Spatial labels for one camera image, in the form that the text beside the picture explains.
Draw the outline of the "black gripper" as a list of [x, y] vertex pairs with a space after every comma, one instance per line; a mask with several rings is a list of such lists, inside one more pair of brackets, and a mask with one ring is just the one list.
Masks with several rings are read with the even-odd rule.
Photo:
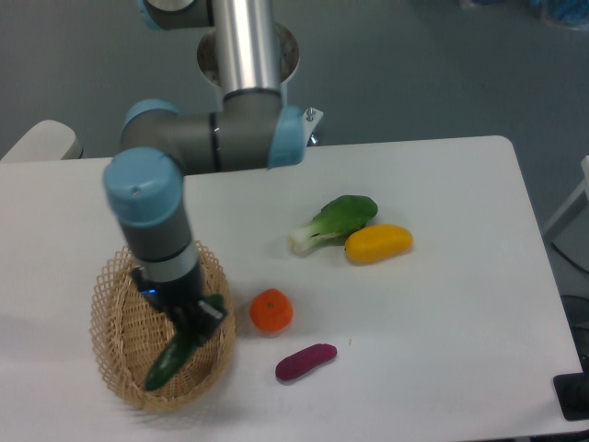
[[180, 278], [157, 282], [146, 278], [144, 268], [131, 270], [139, 294], [159, 313], [165, 313], [178, 331], [186, 334], [197, 347], [210, 339], [227, 316], [223, 298], [204, 298], [201, 265], [196, 262]]

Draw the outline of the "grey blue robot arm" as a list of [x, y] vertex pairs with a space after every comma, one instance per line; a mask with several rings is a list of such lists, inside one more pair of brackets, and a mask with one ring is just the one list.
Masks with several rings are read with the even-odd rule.
[[211, 27], [222, 109], [186, 115], [158, 99], [132, 106], [120, 153], [105, 168], [112, 213], [151, 306], [197, 344], [225, 319], [203, 293], [200, 254], [184, 204], [187, 175], [298, 164], [307, 139], [299, 109], [283, 102], [281, 52], [268, 1], [142, 1], [153, 29]]

